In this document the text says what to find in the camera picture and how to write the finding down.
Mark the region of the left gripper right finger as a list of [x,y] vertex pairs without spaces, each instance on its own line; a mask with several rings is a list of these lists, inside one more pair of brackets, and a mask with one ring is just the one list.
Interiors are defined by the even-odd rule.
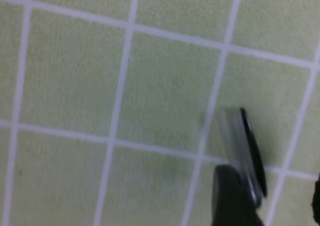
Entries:
[[320,176],[314,184],[314,194],[312,197],[313,219],[317,224],[320,224]]

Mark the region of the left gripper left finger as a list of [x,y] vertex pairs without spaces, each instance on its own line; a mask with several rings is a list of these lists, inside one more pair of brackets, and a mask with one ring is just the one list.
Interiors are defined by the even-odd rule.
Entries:
[[213,171],[211,215],[213,226],[262,226],[237,170],[227,164]]

